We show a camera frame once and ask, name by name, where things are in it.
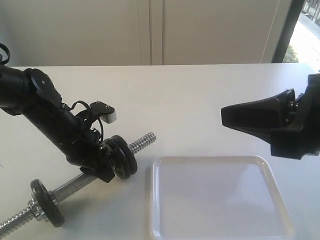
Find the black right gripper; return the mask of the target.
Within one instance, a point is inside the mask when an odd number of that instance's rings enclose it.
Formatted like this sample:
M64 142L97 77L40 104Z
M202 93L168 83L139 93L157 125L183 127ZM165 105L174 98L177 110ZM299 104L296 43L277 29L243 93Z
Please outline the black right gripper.
M270 143L274 157L300 160L320 155L320 75L307 77L305 92L290 102L295 90L287 89L262 100L225 106L221 109L224 127Z

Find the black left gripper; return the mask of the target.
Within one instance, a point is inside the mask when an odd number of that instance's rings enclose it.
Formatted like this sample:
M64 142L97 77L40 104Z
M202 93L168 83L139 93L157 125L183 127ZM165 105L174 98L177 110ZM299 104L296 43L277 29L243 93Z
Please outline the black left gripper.
M115 173L112 168L102 163L103 131L92 128L92 124L102 120L94 120L90 107L73 115L67 108L59 108L49 133L49 140L66 156L67 161L80 167L86 175L94 176L109 183Z

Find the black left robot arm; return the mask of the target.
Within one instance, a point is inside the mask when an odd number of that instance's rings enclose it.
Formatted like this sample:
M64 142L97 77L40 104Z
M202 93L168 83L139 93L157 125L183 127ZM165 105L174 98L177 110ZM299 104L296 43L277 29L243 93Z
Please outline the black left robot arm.
M68 106L50 77L40 69L1 66L0 108L11 116L26 117L84 174L106 183L115 177L103 149L104 131L92 127L95 121L115 121L112 106L82 100Z

